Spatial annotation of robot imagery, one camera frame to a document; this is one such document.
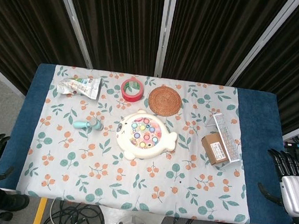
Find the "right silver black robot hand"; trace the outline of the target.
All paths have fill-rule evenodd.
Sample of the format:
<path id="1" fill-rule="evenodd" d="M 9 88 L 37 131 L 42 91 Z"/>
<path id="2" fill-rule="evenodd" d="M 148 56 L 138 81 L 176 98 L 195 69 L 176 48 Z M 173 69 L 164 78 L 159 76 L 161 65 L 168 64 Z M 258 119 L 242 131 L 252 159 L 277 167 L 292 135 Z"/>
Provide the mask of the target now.
<path id="1" fill-rule="evenodd" d="M 258 189 L 272 203 L 283 206 L 289 216 L 299 218 L 299 162 L 285 151 L 268 150 L 279 179 L 281 197 L 270 194 L 262 183 Z"/>

